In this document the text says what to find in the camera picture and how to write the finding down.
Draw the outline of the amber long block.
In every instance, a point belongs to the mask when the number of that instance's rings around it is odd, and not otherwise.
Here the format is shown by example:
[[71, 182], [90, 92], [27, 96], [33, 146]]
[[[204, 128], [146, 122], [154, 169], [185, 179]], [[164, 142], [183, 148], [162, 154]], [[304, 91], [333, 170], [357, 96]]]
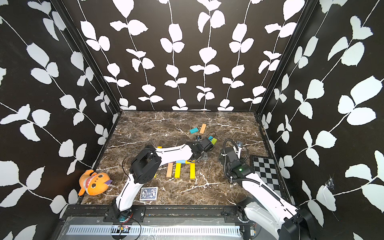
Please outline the amber long block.
[[190, 179], [195, 180], [196, 179], [196, 165], [190, 164]]

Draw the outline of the tan wood long block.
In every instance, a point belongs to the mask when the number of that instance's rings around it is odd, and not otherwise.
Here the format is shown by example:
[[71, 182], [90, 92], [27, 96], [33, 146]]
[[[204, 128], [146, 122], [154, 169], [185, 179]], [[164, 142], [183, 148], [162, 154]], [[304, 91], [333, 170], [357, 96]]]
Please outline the tan wood long block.
[[167, 178], [171, 178], [172, 177], [172, 173], [173, 173], [173, 163], [168, 163], [166, 177]]

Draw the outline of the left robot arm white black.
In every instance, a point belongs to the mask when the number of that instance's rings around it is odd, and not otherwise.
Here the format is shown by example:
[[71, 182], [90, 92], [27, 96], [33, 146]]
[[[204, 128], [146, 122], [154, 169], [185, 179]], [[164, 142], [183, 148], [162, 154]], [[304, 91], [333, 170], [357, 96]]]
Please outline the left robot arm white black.
[[142, 186], [154, 178], [159, 167], [177, 161], [197, 161], [201, 159], [203, 153], [213, 148], [214, 144], [207, 138], [162, 149], [147, 145], [131, 162], [127, 182], [112, 203], [115, 217], [127, 214]]

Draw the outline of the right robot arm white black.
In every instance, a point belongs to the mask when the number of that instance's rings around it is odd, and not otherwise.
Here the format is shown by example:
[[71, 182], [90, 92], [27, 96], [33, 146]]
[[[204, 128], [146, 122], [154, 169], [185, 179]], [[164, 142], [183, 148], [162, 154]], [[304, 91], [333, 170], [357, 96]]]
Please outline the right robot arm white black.
[[298, 209], [274, 192], [241, 160], [241, 143], [225, 139], [221, 156], [224, 176], [237, 183], [255, 199], [238, 205], [241, 222], [254, 222], [268, 231], [276, 240], [315, 240], [316, 226], [313, 215]]

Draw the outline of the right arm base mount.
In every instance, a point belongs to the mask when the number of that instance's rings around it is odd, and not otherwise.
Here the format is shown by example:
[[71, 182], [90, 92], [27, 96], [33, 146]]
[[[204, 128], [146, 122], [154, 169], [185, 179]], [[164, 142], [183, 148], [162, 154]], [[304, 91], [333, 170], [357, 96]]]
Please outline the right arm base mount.
[[229, 206], [224, 207], [221, 216], [226, 223], [251, 224], [260, 223], [265, 218], [260, 208]]

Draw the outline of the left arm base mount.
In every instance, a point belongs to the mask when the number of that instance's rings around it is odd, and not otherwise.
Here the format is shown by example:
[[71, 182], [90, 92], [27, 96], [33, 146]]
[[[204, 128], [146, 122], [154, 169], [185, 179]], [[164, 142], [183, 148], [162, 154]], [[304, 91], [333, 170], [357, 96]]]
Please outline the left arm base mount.
[[116, 206], [108, 206], [103, 222], [119, 224], [128, 218], [142, 223], [144, 220], [146, 207], [133, 205], [130, 209], [120, 212]]

